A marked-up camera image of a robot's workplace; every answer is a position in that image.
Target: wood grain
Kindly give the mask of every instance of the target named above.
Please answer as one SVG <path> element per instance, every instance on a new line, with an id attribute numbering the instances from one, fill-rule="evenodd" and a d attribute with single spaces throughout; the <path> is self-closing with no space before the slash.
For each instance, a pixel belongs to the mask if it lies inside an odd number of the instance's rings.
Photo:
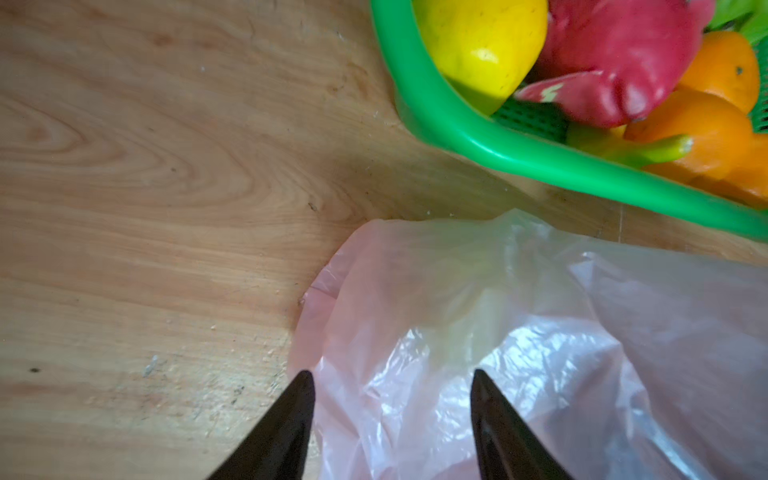
<path id="1" fill-rule="evenodd" d="M 517 207 L 768 264 L 422 145 L 391 97 L 364 0 L 0 0 L 2 477 L 204 478 L 286 385 L 300 297 L 372 218 Z"/>

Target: orange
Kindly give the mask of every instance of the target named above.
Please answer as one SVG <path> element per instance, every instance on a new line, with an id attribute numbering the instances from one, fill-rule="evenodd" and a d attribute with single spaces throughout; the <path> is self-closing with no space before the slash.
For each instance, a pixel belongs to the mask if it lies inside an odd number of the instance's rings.
<path id="1" fill-rule="evenodd" d="M 645 120 L 629 124 L 624 138 L 645 144 L 681 134 L 694 139 L 688 155 L 644 170 L 698 187 L 723 179 L 751 148 L 753 136 L 750 119 L 733 104 L 681 88 Z"/>
<path id="2" fill-rule="evenodd" d="M 760 66 L 752 45 L 736 31 L 705 34 L 680 85 L 725 98 L 750 113 L 760 95 Z"/>
<path id="3" fill-rule="evenodd" d="M 712 193 L 758 210 L 768 209 L 768 134 L 755 134 L 740 165 L 717 182 Z"/>

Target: dragon fruit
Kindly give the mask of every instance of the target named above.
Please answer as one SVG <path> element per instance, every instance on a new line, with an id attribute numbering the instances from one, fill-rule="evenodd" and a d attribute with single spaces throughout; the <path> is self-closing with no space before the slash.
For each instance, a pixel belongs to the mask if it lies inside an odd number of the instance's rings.
<path id="1" fill-rule="evenodd" d="M 554 102 L 574 121 L 611 128 L 645 118 L 683 77 L 714 0 L 549 0 L 540 81 L 520 101 Z"/>

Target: basket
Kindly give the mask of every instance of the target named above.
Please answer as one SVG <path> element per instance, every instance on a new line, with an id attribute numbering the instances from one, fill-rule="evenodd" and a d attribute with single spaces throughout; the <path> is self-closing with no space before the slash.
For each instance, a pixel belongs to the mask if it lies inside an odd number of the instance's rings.
<path id="1" fill-rule="evenodd" d="M 371 6 L 382 55 L 395 82 L 398 113 L 422 141 L 492 170 L 768 242 L 768 211 L 564 145 L 568 121 L 552 104 L 509 100 L 492 118 L 477 113 L 432 63 L 411 0 L 371 0 Z M 756 131 L 768 133 L 768 40 L 758 48 L 758 58 L 763 88 L 753 125 Z"/>

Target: crumpled plastic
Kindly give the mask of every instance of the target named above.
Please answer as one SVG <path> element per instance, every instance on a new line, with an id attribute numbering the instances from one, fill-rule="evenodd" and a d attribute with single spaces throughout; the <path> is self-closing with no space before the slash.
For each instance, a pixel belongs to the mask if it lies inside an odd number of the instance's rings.
<path id="1" fill-rule="evenodd" d="M 577 480 L 768 478 L 768 270 L 488 222 L 374 220 L 305 295 L 324 480 L 479 478 L 484 369 Z"/>

